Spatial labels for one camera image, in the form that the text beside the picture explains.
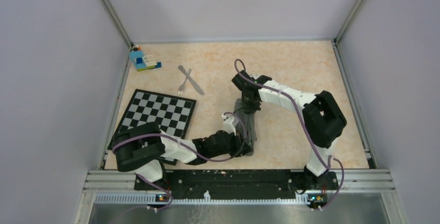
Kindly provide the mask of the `grey cloth napkin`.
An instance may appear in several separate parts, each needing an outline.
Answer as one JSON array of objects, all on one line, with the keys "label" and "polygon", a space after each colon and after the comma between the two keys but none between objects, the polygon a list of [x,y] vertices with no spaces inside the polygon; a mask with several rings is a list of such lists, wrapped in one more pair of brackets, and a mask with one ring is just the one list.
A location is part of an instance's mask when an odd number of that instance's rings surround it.
[{"label": "grey cloth napkin", "polygon": [[244,147],[241,150],[242,156],[252,156],[254,154],[254,146],[257,141],[255,130],[255,113],[245,113],[242,110],[242,100],[236,99],[233,113],[242,121],[244,127],[239,123],[237,130],[244,135]]}]

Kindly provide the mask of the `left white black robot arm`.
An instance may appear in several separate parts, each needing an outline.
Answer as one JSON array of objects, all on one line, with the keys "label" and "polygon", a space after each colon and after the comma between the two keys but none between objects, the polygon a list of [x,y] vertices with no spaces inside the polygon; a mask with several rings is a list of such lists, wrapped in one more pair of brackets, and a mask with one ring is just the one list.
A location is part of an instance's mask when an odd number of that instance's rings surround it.
[{"label": "left white black robot arm", "polygon": [[132,172],[145,179],[153,189],[166,184],[166,175],[159,158],[171,158],[184,164],[200,165],[208,161],[224,162],[250,155],[256,132],[248,124],[220,130],[205,138],[185,140],[166,134],[159,125],[149,122],[113,136],[111,150],[116,156],[117,170]]}]

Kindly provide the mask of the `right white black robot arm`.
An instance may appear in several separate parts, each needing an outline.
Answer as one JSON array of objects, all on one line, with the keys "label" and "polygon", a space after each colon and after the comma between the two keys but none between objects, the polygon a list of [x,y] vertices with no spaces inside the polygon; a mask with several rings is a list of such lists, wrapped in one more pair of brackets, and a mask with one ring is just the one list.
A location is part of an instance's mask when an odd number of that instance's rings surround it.
[{"label": "right white black robot arm", "polygon": [[295,190],[304,193],[307,189],[322,189],[331,167],[333,147],[347,125],[333,95],[328,91],[318,94],[298,91],[265,75],[254,78],[245,70],[238,72],[231,81],[241,91],[235,113],[244,120],[246,142],[251,148],[256,141],[254,116],[262,102],[297,114],[311,152],[303,172],[295,179]]}]

